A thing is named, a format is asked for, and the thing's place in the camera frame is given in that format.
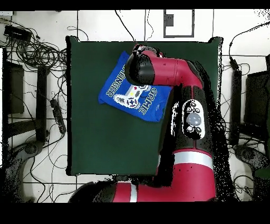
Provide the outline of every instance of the game controller graphic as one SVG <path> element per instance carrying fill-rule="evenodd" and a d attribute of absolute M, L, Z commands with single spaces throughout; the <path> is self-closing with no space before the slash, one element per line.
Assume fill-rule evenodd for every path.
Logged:
<path fill-rule="evenodd" d="M 118 104 L 122 106 L 133 108 L 133 109 L 139 109 L 140 108 L 139 98 L 142 92 L 143 91 L 148 92 L 150 91 L 150 89 L 151 89 L 151 86 L 148 86 L 148 85 L 144 85 L 144 86 L 131 85 L 125 95 L 115 94 L 113 96 L 113 99 L 115 102 L 117 102 Z"/>

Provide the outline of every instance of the white floor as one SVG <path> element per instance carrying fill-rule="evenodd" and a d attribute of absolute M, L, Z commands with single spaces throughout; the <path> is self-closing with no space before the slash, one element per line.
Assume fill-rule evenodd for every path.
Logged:
<path fill-rule="evenodd" d="M 146 18 L 148 17 L 149 10 L 146 11 Z M 23 25 L 24 27 L 30 27 L 36 29 L 40 40 L 43 42 L 50 42 L 59 47 L 60 50 L 66 48 L 65 36 L 66 35 L 76 35 L 76 30 L 69 31 L 68 26 L 77 26 L 77 13 L 78 13 L 78 28 L 82 29 L 87 33 L 90 41 L 132 41 L 130 34 L 125 30 L 121 24 L 119 18 L 116 16 L 114 11 L 62 11 L 57 13 L 55 11 L 31 11 L 31 12 L 15 12 L 12 20 Z M 123 23 L 126 25 L 128 30 L 131 32 L 136 41 L 144 40 L 144 10 L 131 10 L 131 11 L 121 11 L 119 12 Z M 174 35 L 188 35 L 190 32 L 190 25 L 187 21 L 191 21 L 190 18 L 186 20 L 181 20 L 183 14 L 189 16 L 189 12 L 185 10 L 170 10 L 167 13 L 174 13 L 176 19 L 174 26 L 179 26 L 179 31 L 177 29 L 171 29 L 170 33 Z M 148 41 L 200 41 L 207 42 L 212 36 L 221 36 L 224 38 L 223 48 L 222 48 L 222 63 L 224 65 L 229 65 L 228 60 L 228 49 L 229 43 L 232 38 L 242 32 L 250 29 L 251 27 L 267 22 L 268 15 L 262 13 L 259 10 L 195 10 L 195 35 L 194 38 L 174 38 L 168 39 L 163 38 L 163 10 L 150 10 L 148 22 L 153 27 L 152 28 L 146 22 L 146 39 Z M 2 40 L 2 33 L 4 30 L 4 25 L 0 24 L 0 38 Z M 235 55 L 235 59 L 239 63 L 248 63 L 250 65 L 250 72 L 259 72 L 266 70 L 265 56 L 270 53 L 268 47 L 270 47 L 270 29 L 268 27 L 261 27 L 253 32 L 245 33 L 238 36 L 231 47 L 231 55 Z M 86 41 L 86 35 L 79 31 L 79 39 Z M 243 65 L 243 73 L 248 71 L 248 67 Z M 230 98 L 230 79 L 232 70 L 228 69 L 223 72 L 222 77 L 222 93 L 226 99 Z M 245 78 L 243 80 L 243 92 L 245 91 Z M 29 84 L 36 85 L 36 75 L 32 72 L 25 72 L 25 81 Z M 48 76 L 47 85 L 47 97 L 51 97 L 51 92 L 57 92 L 59 90 L 57 86 L 57 79 L 54 76 Z M 24 84 L 24 92 L 32 91 L 34 92 L 35 87 Z M 242 105 L 244 106 L 245 94 L 242 94 Z M 35 99 L 31 94 L 24 95 L 24 101 L 30 109 L 31 114 L 35 117 Z M 63 98 L 60 98 L 60 105 L 66 108 L 66 103 Z M 228 109 L 227 104 L 223 104 L 221 107 L 223 116 Z M 26 112 L 22 115 L 13 115 L 13 117 L 27 118 L 29 114 Z M 53 118 L 51 107 L 47 109 L 47 117 Z M 14 119 L 13 122 L 20 121 L 21 119 Z M 229 122 L 229 111 L 225 116 L 226 122 Z M 47 127 L 54 124 L 53 119 L 47 120 Z M 53 142 L 61 136 L 57 125 L 52 127 L 50 142 Z M 34 132 L 29 132 L 26 134 L 18 135 L 9 140 L 10 144 L 16 146 L 26 140 L 29 136 L 33 135 Z M 53 149 L 55 145 L 49 147 L 49 151 Z M 35 166 L 39 164 L 46 156 L 48 152 L 47 149 L 43 150 L 41 154 L 36 157 Z M 50 154 L 51 160 L 55 160 L 60 155 L 67 154 L 67 135 L 56 145 L 53 152 Z M 238 159 L 235 158 L 234 154 L 230 157 L 230 167 L 232 178 L 246 174 L 251 175 L 250 168 L 248 165 L 243 164 Z M 35 197 L 36 200 L 39 198 L 43 192 L 44 186 L 37 183 L 29 174 L 30 167 L 33 163 L 33 159 L 28 160 L 24 169 L 24 190 L 28 197 Z M 55 163 L 58 167 L 66 167 L 66 156 L 61 156 Z M 49 158 L 38 165 L 34 170 L 33 174 L 40 181 L 46 183 L 45 193 L 42 195 L 40 202 L 46 199 L 49 195 L 49 189 L 52 183 L 54 184 L 53 189 L 53 200 L 61 193 L 69 193 L 74 191 L 79 186 L 87 183 L 89 181 L 98 181 L 108 178 L 108 176 L 103 175 L 79 175 L 77 178 L 74 176 L 67 176 L 65 174 L 65 169 L 53 169 L 53 164 Z M 253 184 L 247 178 L 239 178 L 236 183 L 240 187 L 248 186 L 252 188 Z M 61 195 L 57 198 L 56 202 L 67 202 L 71 194 Z M 246 201 L 250 197 L 245 193 L 238 193 L 238 196 Z M 44 202 L 52 202 L 50 197 L 48 197 Z"/>

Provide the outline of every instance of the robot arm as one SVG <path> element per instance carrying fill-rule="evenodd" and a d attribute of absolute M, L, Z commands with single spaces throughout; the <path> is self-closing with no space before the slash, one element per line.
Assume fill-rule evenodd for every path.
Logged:
<path fill-rule="evenodd" d="M 174 157 L 170 186 L 116 183 L 103 189 L 112 202 L 210 201 L 215 198 L 211 133 L 203 82 L 190 61 L 164 58 L 154 48 L 136 45 L 125 66 L 133 85 L 174 86 L 169 141 L 163 145 Z"/>

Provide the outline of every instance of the floor tile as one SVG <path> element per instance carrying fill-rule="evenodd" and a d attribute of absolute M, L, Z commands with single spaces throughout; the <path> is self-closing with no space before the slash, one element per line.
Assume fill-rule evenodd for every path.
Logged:
<path fill-rule="evenodd" d="M 44 190 L 44 186 L 39 183 L 24 183 L 23 188 L 25 197 L 34 198 L 35 202 L 37 202 Z M 55 201 L 55 203 L 67 203 L 72 195 L 72 192 L 75 190 L 75 184 L 54 184 L 53 186 L 51 184 L 45 184 L 45 192 L 42 194 L 38 202 L 52 203 L 52 201 Z"/>
<path fill-rule="evenodd" d="M 144 10 L 117 10 L 117 13 L 135 40 L 143 41 Z M 132 41 L 114 10 L 80 10 L 79 28 L 89 41 Z M 78 35 L 81 41 L 87 40 L 83 32 L 79 31 Z"/>
<path fill-rule="evenodd" d="M 224 38 L 222 54 L 229 54 L 229 44 L 233 37 L 257 25 L 267 22 L 266 16 L 258 10 L 215 10 L 214 36 Z M 270 40 L 269 26 L 263 26 L 251 32 L 239 35 L 233 41 L 231 54 L 268 55 Z"/>
<path fill-rule="evenodd" d="M 195 35 L 194 38 L 163 38 L 163 10 L 121 10 L 117 11 L 121 17 L 123 23 L 136 39 L 136 41 L 144 40 L 144 17 L 146 16 L 146 32 L 145 38 L 148 41 L 201 41 L 207 42 L 212 36 L 221 36 L 224 38 L 223 42 L 223 54 L 228 54 L 228 46 L 231 39 L 238 33 L 248 30 L 249 28 L 258 25 L 259 23 L 266 22 L 265 16 L 260 13 L 259 10 L 214 10 L 214 32 L 213 32 L 213 10 L 200 10 L 195 9 Z M 188 13 L 184 10 L 167 10 L 167 14 L 174 14 L 175 21 L 174 27 L 171 27 L 171 32 L 178 32 L 177 27 L 179 27 L 179 32 L 189 32 L 189 20 L 183 20 L 181 17 Z M 114 10 L 110 11 L 79 11 L 79 28 L 82 29 L 89 38 L 89 41 L 132 41 L 130 34 L 121 24 L 119 18 L 115 14 Z M 31 12 L 16 12 L 13 16 L 13 21 L 19 22 L 25 27 L 31 27 L 36 29 L 41 42 L 49 42 L 55 44 L 60 50 L 66 48 L 65 37 L 66 35 L 77 35 L 76 30 L 68 30 L 68 26 L 77 25 L 77 11 L 62 11 L 57 13 L 56 11 L 31 11 Z M 4 32 L 3 24 L 0 24 L 0 40 L 5 40 L 2 35 Z M 234 40 L 231 48 L 231 54 L 248 54 L 248 55 L 268 55 L 270 41 L 267 38 L 269 36 L 269 30 L 267 27 L 263 27 L 240 35 Z M 86 41 L 86 35 L 78 31 L 78 37 L 81 41 Z M 265 58 L 264 57 L 234 57 L 237 63 L 248 63 L 250 65 L 249 73 L 254 73 L 258 71 L 266 70 Z M 222 63 L 226 66 L 229 65 L 229 58 L 226 56 L 222 57 Z M 35 106 L 36 101 L 36 81 L 37 75 L 35 72 L 29 72 L 26 66 L 23 66 L 26 70 L 24 73 L 24 98 L 26 105 L 28 106 L 30 113 L 35 117 Z M 248 66 L 242 65 L 243 73 L 248 72 Z M 52 99 L 54 95 L 58 92 L 59 87 L 57 85 L 57 77 L 60 77 L 63 73 L 61 71 L 52 71 L 47 77 L 47 97 Z M 230 87 L 231 87 L 231 77 L 232 69 L 223 72 L 222 76 L 222 87 L 221 92 L 224 95 L 221 96 L 221 103 L 225 102 L 231 97 Z M 245 79 L 247 75 L 242 77 L 242 92 L 245 91 Z M 64 92 L 66 93 L 66 84 L 63 84 Z M 60 106 L 63 108 L 63 117 L 66 117 L 66 96 L 59 97 Z M 243 121 L 244 116 L 244 103 L 245 94 L 242 94 L 242 112 L 241 119 Z M 47 118 L 53 118 L 52 108 L 50 107 L 49 101 L 47 101 Z M 229 109 L 229 105 L 224 103 L 221 106 L 221 114 L 224 116 L 226 111 Z M 229 122 L 228 110 L 225 121 Z M 16 114 L 13 117 L 26 118 L 30 117 L 27 109 L 25 107 L 25 112 L 20 115 Z M 55 124 L 54 120 L 47 120 L 47 129 L 50 129 L 51 125 Z M 24 133 L 13 137 L 13 145 L 16 146 L 24 142 L 29 136 L 33 135 L 35 131 Z M 58 144 L 53 144 L 49 146 L 50 159 L 48 155 L 48 148 L 45 148 L 35 160 L 33 175 L 42 182 L 46 182 L 45 193 L 40 199 L 40 202 L 49 196 L 49 189 L 51 182 L 56 183 L 66 183 L 66 184 L 55 184 L 53 191 L 53 200 L 56 199 L 57 195 L 63 192 L 72 192 L 76 189 L 76 185 L 68 185 L 69 183 L 75 183 L 76 177 L 67 176 L 65 174 L 65 167 L 67 164 L 66 154 L 67 154 L 67 136 L 58 142 Z M 59 132 L 58 126 L 54 125 L 51 129 L 50 142 L 56 141 L 60 138 L 61 134 Z M 245 140 L 240 139 L 239 143 L 243 144 Z M 264 152 L 264 147 L 260 144 L 257 148 L 260 152 Z M 233 154 L 231 150 L 231 156 L 229 159 L 230 170 L 232 174 L 232 179 L 239 175 L 247 175 L 252 177 L 251 170 L 249 166 L 245 163 L 239 161 Z M 36 182 L 29 174 L 30 167 L 33 163 L 33 159 L 29 159 L 25 164 L 23 171 L 24 176 L 24 191 L 25 195 L 28 197 L 35 197 L 37 201 L 38 197 L 43 192 L 43 186 Z M 82 183 L 88 183 L 90 181 L 98 182 L 105 181 L 106 179 L 111 179 L 109 175 L 86 175 L 82 174 L 77 177 L 77 187 L 81 186 Z M 246 177 L 241 177 L 236 180 L 236 183 L 240 188 L 245 186 L 252 188 L 253 183 L 250 179 Z M 243 192 L 242 189 L 238 189 L 240 193 L 237 193 L 239 198 L 243 201 L 250 200 L 250 196 Z M 68 202 L 72 194 L 59 196 L 56 202 Z M 51 202 L 50 197 L 48 197 L 44 202 Z"/>
<path fill-rule="evenodd" d="M 111 175 L 81 174 L 78 175 L 78 183 L 98 182 L 112 179 Z"/>
<path fill-rule="evenodd" d="M 186 13 L 186 10 L 169 10 L 167 13 L 175 12 L 175 16 L 181 18 L 181 14 Z M 148 22 L 153 27 L 152 37 L 148 41 L 201 41 L 208 42 L 212 37 L 213 31 L 213 10 L 195 9 L 195 27 L 194 38 L 164 38 L 163 37 L 163 10 L 150 10 Z M 173 26 L 179 27 L 179 34 L 182 35 L 183 29 L 180 27 L 191 27 L 192 24 L 186 24 L 187 21 L 179 21 Z M 151 36 L 152 28 L 146 23 L 146 39 Z"/>

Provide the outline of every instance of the dark green mat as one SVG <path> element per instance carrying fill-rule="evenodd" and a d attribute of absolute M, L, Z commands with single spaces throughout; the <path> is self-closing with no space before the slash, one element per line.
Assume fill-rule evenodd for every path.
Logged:
<path fill-rule="evenodd" d="M 158 161 L 162 122 L 150 123 L 109 105 L 98 94 L 123 51 L 134 42 L 78 42 L 67 37 L 71 53 L 71 121 L 68 122 L 68 175 L 154 175 Z M 166 57 L 199 61 L 207 71 L 217 96 L 218 50 L 221 38 L 200 42 L 147 42 Z"/>

